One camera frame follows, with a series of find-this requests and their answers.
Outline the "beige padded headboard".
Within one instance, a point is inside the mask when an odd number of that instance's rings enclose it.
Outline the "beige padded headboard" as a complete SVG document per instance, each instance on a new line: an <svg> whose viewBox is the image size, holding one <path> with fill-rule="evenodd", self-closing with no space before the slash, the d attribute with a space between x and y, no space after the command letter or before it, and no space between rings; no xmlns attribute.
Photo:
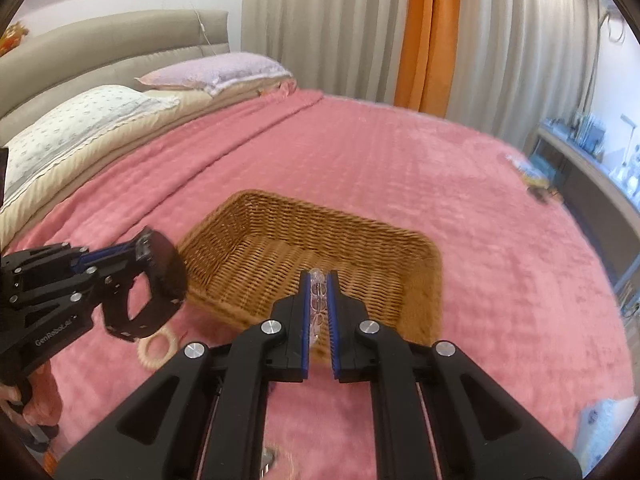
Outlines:
<svg viewBox="0 0 640 480"><path fill-rule="evenodd" d="M145 74L230 51L223 10L149 10L89 18L26 40L1 58L1 143L58 104Z"/></svg>

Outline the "white floral pillow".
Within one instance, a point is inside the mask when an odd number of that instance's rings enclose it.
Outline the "white floral pillow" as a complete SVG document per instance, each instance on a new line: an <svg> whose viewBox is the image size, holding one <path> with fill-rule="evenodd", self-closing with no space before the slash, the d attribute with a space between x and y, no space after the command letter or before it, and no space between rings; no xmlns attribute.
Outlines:
<svg viewBox="0 0 640 480"><path fill-rule="evenodd" d="M104 84L61 103L6 144L2 206L15 202L47 170L108 130L179 104L173 94L149 96L119 84Z"/></svg>

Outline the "white packet bed edge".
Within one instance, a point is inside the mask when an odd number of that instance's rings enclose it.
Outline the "white packet bed edge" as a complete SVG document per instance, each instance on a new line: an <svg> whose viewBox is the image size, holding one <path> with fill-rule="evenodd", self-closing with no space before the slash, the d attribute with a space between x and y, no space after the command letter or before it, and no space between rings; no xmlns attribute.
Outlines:
<svg viewBox="0 0 640 480"><path fill-rule="evenodd" d="M603 399L580 412L573 454L582 468L584 478L612 448L638 402L638 396L623 400Z"/></svg>

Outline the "beige curtain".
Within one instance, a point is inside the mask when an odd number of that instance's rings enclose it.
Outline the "beige curtain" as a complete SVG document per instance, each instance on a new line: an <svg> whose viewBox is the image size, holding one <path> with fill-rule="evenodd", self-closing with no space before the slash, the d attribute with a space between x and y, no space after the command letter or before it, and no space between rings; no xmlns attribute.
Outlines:
<svg viewBox="0 0 640 480"><path fill-rule="evenodd" d="M243 0L243 49L307 88L523 146L589 110L599 0Z"/></svg>

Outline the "brown wicker basket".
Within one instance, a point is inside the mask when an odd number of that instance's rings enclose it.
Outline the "brown wicker basket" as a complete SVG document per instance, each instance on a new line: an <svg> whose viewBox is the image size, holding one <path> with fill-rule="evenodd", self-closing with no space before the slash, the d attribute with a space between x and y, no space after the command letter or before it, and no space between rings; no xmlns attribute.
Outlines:
<svg viewBox="0 0 640 480"><path fill-rule="evenodd" d="M442 257L419 232L258 190L236 193L180 242L188 299L242 330L296 292L299 275L334 271L343 294L405 340L442 331Z"/></svg>

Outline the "black smart watch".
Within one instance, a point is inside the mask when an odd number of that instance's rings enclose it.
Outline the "black smart watch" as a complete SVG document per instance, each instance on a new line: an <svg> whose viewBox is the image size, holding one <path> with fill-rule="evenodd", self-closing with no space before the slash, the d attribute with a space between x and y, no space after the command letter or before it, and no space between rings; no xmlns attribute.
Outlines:
<svg viewBox="0 0 640 480"><path fill-rule="evenodd" d="M142 328L142 338L146 338L181 308L188 277L178 250L164 234L146 226L133 240L138 243L138 261L143 264L140 274L148 282L150 298L132 319Z"/></svg>

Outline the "yellow packet on bed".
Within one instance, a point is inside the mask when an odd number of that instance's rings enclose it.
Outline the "yellow packet on bed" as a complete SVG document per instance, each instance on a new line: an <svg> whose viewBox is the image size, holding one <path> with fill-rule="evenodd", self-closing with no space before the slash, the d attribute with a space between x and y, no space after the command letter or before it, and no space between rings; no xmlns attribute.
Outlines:
<svg viewBox="0 0 640 480"><path fill-rule="evenodd" d="M528 159L506 155L506 160L518 173L530 194L544 197L553 193L553 186L549 179Z"/></svg>

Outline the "orange curtain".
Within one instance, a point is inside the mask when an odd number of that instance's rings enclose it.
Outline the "orange curtain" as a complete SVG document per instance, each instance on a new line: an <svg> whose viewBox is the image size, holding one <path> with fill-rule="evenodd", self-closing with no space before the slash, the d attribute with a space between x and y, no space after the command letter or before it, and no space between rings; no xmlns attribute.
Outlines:
<svg viewBox="0 0 640 480"><path fill-rule="evenodd" d="M461 0L408 0L394 104L444 117L456 66Z"/></svg>

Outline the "lilac pillow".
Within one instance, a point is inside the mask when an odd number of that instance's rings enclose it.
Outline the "lilac pillow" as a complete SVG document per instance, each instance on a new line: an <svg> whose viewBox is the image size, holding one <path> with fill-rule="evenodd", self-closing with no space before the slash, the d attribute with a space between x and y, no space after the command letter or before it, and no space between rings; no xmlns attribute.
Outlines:
<svg viewBox="0 0 640 480"><path fill-rule="evenodd" d="M201 90L216 96L235 84L291 76L289 70L268 56L230 52L162 67L139 77L137 82L154 89Z"/></svg>

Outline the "white desk shelf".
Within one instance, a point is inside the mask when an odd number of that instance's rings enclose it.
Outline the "white desk shelf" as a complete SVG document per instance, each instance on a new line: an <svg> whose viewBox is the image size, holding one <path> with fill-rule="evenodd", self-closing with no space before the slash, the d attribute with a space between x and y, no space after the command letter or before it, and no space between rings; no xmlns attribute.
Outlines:
<svg viewBox="0 0 640 480"><path fill-rule="evenodd" d="M600 257L614 292L639 285L639 208L562 126L541 122L525 153L549 179Z"/></svg>

